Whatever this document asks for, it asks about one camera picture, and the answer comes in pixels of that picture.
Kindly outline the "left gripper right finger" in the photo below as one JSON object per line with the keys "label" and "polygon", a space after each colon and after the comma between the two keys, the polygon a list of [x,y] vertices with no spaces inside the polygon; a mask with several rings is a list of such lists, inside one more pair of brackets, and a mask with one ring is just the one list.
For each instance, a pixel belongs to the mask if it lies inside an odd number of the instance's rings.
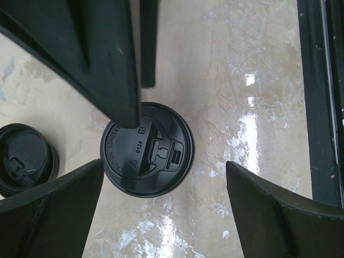
{"label": "left gripper right finger", "polygon": [[245,257],[343,257],[343,209],[226,163],[227,191]]}

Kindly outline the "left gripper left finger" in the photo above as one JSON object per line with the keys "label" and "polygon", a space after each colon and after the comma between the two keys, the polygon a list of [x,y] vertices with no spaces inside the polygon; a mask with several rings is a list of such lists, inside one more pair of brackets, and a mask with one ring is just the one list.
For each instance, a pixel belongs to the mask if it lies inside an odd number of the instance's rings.
{"label": "left gripper left finger", "polygon": [[104,179],[93,160],[1,200],[1,257],[81,257]]}

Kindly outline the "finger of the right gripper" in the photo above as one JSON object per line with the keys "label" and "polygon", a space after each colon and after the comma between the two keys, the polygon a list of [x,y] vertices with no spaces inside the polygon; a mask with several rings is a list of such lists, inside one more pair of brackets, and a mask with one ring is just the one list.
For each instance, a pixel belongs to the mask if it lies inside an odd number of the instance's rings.
{"label": "finger of the right gripper", "polygon": [[139,125],[129,1],[1,1],[1,33],[118,126]]}
{"label": "finger of the right gripper", "polygon": [[141,87],[155,86],[158,0],[140,1]]}

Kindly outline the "black cup lid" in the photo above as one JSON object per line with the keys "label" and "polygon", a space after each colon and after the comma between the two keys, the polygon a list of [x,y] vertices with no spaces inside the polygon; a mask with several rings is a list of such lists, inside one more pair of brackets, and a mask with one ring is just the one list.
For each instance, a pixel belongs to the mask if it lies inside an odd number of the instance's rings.
{"label": "black cup lid", "polygon": [[144,102],[137,128],[110,121],[102,135],[104,172],[122,192],[139,198],[162,196],[190,172],[195,141],[187,122],[172,108]]}
{"label": "black cup lid", "polygon": [[60,159],[56,149],[35,128],[25,124],[1,127],[1,195],[14,196],[55,179]]}

